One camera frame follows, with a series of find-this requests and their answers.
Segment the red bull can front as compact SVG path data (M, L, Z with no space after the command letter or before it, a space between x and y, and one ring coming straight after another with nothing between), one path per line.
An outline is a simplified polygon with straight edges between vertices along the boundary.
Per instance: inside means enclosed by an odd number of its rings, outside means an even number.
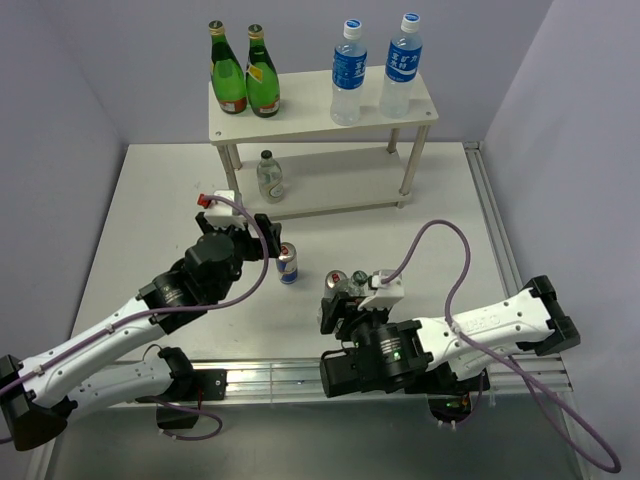
M349 277L341 270L331 270L324 281L324 299L331 300L337 293L345 292L349 287Z

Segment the clear chang bottle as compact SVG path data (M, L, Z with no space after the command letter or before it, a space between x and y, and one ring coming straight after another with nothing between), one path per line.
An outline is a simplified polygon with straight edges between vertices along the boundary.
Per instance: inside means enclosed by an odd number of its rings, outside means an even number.
M267 203L277 203L283 199L283 172L270 150L263 150L256 167L259 192Z
M348 290L340 293L347 293L350 297L366 297L369 292L369 275L362 270L356 270L348 277Z

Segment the small pocari sweat bottle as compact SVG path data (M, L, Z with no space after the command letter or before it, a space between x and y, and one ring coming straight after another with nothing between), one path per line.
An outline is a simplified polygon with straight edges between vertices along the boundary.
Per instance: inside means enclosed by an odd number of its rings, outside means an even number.
M364 83L367 48L362 41L362 22L348 19L343 37L334 47L332 65L331 119L338 125L354 125L360 118L361 87Z

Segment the large pocari sweat bottle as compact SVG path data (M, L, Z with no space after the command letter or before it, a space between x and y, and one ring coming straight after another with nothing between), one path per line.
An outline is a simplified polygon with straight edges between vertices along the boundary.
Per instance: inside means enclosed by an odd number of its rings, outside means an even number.
M379 109L385 117L398 119L409 111L411 89L423 47L420 20L417 13L405 13L399 32L390 40L379 101Z

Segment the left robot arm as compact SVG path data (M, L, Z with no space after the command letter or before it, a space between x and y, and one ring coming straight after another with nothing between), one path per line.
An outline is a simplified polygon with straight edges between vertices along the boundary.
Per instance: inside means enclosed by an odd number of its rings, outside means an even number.
M282 227L265 214L199 213L202 234L183 258L156 276L110 317L39 355L1 359L1 411L18 451L39 447L95 411L128 402L179 408L199 385L191 361L178 347L121 367L114 361L170 335L226 298L246 262L267 266L280 253Z

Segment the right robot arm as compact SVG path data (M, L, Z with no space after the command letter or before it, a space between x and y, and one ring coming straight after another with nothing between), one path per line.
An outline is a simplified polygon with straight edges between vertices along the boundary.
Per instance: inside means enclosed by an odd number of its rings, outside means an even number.
M486 391L481 375L495 356L557 354L580 344L546 276L515 296L462 312L451 322L420 317L392 322L404 297L401 279L362 271L335 284L321 301L320 331L343 343L322 354L320 376L329 398L381 391L462 396Z

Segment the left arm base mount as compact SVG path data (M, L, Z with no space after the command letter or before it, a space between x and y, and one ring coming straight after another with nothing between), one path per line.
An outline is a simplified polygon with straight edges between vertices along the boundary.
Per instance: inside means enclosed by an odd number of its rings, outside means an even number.
M159 396L137 398L136 403L156 406L156 425L161 435L175 441L194 442L211 439L221 433L222 419L204 408L206 401L222 401L227 388L225 369L196 370L190 383L177 392L165 392ZM198 420L208 418L216 424L215 429L206 434L185 435L193 429Z

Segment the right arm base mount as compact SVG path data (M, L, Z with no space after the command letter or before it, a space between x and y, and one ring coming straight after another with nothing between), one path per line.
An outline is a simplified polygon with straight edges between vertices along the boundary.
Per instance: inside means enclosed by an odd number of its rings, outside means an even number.
M485 391L490 389L486 369L466 380L458 380L446 366L420 375L404 388L407 395L426 395L429 412L439 428L455 430L467 420Z

